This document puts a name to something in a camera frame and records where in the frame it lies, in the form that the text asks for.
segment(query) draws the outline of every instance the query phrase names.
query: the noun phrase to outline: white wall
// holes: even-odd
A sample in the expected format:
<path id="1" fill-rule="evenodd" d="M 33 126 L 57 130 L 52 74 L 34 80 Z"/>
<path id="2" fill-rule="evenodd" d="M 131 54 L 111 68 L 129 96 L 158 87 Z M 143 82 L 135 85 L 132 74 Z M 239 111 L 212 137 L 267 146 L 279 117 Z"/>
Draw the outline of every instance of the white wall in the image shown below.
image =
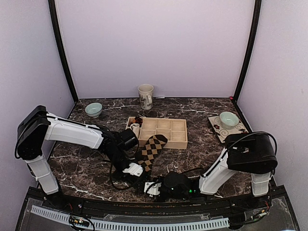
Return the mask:
<path id="1" fill-rule="evenodd" d="M 0 230 L 15 229 L 35 182 L 15 160 L 17 126 L 39 104 L 66 117 L 73 100 L 62 70 L 46 0 L 0 1 Z M 49 153 L 52 143 L 44 147 Z"/>
<path id="2" fill-rule="evenodd" d="M 239 106 L 254 131 L 278 140 L 275 179 L 308 230 L 308 2 L 263 1 Z"/>
<path id="3" fill-rule="evenodd" d="M 243 64 L 254 0 L 58 0 L 80 98 L 229 97 Z"/>

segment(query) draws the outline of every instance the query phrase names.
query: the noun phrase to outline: marble surface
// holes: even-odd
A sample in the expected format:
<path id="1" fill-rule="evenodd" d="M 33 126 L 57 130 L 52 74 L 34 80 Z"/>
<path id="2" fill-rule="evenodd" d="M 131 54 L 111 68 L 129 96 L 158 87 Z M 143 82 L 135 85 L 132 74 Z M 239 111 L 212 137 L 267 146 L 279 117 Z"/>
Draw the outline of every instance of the marble surface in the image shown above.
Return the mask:
<path id="1" fill-rule="evenodd" d="M 88 117 L 84 111 L 85 107 L 93 102 L 103 105 L 103 112 L 98 118 Z M 106 126 L 119 132 L 125 129 L 129 116 L 186 119 L 188 147 L 186 150 L 163 149 L 153 164 L 152 176 L 158 176 L 166 175 L 168 171 L 181 173 L 195 167 L 210 167 L 219 157 L 223 145 L 215 136 L 207 117 L 224 111 L 236 113 L 229 99 L 154 99 L 154 106 L 148 111 L 141 109 L 137 98 L 86 99 L 77 103 L 69 119 Z M 153 201 L 153 198 L 133 188 L 126 191 L 112 188 L 108 177 L 109 163 L 104 162 L 104 158 L 104 154 L 88 147 L 57 142 L 49 164 L 65 194 L 121 202 Z M 188 176 L 198 174 L 199 172 L 195 171 L 188 173 Z M 250 179 L 250 174 L 236 173 L 221 186 L 216 197 L 250 193 Z M 125 186 L 125 183 L 121 182 L 115 184 L 119 187 Z"/>

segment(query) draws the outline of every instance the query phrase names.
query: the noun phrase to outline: black frame post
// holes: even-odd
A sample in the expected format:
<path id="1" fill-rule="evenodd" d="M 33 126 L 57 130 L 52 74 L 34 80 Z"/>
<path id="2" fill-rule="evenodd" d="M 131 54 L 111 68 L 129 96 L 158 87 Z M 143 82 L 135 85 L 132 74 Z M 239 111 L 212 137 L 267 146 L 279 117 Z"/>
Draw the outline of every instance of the black frame post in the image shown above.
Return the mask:
<path id="1" fill-rule="evenodd" d="M 53 32 L 54 32 L 54 37 L 56 39 L 57 47 L 58 47 L 58 52 L 60 55 L 62 67 L 64 70 L 65 78 L 69 87 L 69 90 L 71 91 L 71 95 L 73 97 L 73 100 L 75 103 L 78 102 L 79 98 L 77 96 L 77 92 L 73 83 L 72 75 L 68 67 L 65 51 L 64 51 L 64 46 L 61 38 L 61 33 L 60 33 L 60 27 L 59 27 L 59 22 L 58 22 L 58 16 L 57 16 L 57 10 L 56 10 L 56 5 L 54 0 L 48 0 L 49 3 L 49 10 L 50 10 L 50 16 L 51 16 L 51 22 L 52 22 L 52 27 L 53 27 Z"/>
<path id="2" fill-rule="evenodd" d="M 241 73 L 240 73 L 239 81 L 237 83 L 236 90 L 235 90 L 235 93 L 234 93 L 234 96 L 233 96 L 233 100 L 235 101 L 235 103 L 237 103 L 237 101 L 240 97 L 240 94 L 241 94 L 241 91 L 242 91 L 242 88 L 243 88 L 243 84 L 244 84 L 244 81 L 245 81 L 245 77 L 246 77 L 246 74 L 247 74 L 247 70 L 248 70 L 248 66 L 249 66 L 249 62 L 250 62 L 250 58 L 251 58 L 251 54 L 252 54 L 252 50 L 253 50 L 253 47 L 254 47 L 256 34 L 257 34 L 257 27 L 258 27 L 260 11 L 261 11 L 261 3 L 262 3 L 262 0 L 256 0 L 255 1 L 254 15 L 253 15 L 253 18 L 252 18 L 251 29 L 250 29 L 247 49 L 246 49 L 246 53 L 245 53 L 245 57 L 244 57 L 244 62 L 243 62 L 242 70 L 241 70 Z"/>

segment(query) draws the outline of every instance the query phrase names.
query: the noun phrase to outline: mug handle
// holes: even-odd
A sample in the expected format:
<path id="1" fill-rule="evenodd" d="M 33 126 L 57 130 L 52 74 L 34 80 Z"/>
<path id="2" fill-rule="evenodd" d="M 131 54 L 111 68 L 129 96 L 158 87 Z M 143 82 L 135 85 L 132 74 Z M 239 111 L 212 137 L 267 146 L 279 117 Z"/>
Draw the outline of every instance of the mug handle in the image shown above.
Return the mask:
<path id="1" fill-rule="evenodd" d="M 152 101 L 152 96 L 151 96 L 151 95 L 147 95 L 146 97 L 147 97 L 148 100 L 149 100 L 149 104 L 152 104 L 152 103 L 153 103 L 153 101 Z"/>

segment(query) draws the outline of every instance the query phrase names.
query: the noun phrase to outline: dark marble tabletop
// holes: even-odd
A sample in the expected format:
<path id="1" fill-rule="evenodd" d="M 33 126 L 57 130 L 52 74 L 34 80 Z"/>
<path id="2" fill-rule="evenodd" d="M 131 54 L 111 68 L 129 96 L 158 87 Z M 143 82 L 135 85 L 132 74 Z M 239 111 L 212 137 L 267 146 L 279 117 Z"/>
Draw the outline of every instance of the dark marble tabletop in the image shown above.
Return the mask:
<path id="1" fill-rule="evenodd" d="M 98 118 L 88 117 L 85 107 L 99 102 L 103 112 Z M 155 159 L 152 176 L 166 175 L 169 171 L 181 173 L 195 167 L 207 168 L 219 157 L 223 145 L 215 136 L 207 117 L 224 111 L 236 113 L 229 99 L 167 98 L 154 99 L 151 110 L 142 110 L 139 99 L 88 99 L 80 100 L 69 119 L 106 126 L 112 131 L 123 131 L 129 116 L 175 118 L 187 120 L 188 147 L 186 150 L 163 149 Z M 67 195 L 90 199 L 121 202 L 151 202 L 153 198 L 131 188 L 117 191 L 112 188 L 109 164 L 104 154 L 76 144 L 57 142 L 49 164 Z M 199 172 L 189 173 L 189 177 Z M 119 187 L 125 184 L 115 182 Z M 217 197 L 230 197 L 250 193 L 250 174 L 236 173 L 221 186 Z"/>

